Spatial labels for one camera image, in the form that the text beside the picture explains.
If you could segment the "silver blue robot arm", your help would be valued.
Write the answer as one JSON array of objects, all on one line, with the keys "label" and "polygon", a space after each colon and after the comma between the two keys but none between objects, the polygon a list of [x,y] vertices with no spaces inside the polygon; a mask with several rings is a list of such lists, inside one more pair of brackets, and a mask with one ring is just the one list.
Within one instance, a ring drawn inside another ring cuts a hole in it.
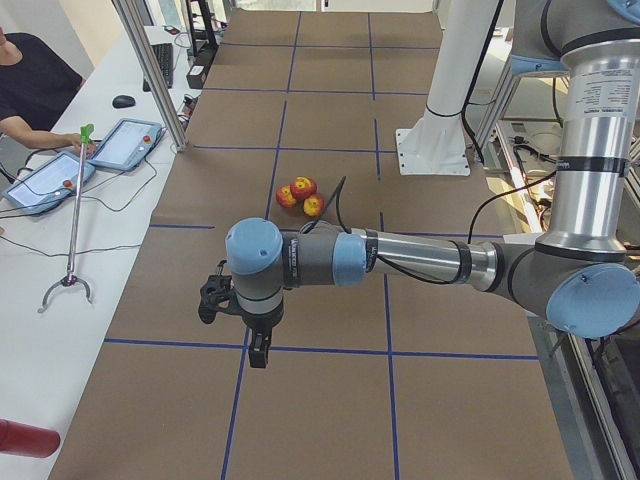
[{"label": "silver blue robot arm", "polygon": [[283,293],[352,285],[372,271],[502,296],[583,338],[616,332],[639,306],[639,283],[616,237],[639,101],[635,1],[522,1],[514,49],[557,60],[570,83],[548,230],[533,245],[457,241],[328,223],[283,233],[250,218],[226,240],[229,307],[251,332],[249,361],[268,362]]}]

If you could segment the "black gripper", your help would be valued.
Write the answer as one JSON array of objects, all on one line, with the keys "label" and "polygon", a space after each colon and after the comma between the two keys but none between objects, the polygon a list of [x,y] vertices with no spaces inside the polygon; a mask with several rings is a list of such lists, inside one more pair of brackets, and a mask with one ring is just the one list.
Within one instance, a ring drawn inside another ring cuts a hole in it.
[{"label": "black gripper", "polygon": [[270,341],[273,329],[280,323],[279,320],[244,320],[245,325],[251,331],[251,343],[248,349],[248,358],[251,368],[264,369],[268,365]]}]

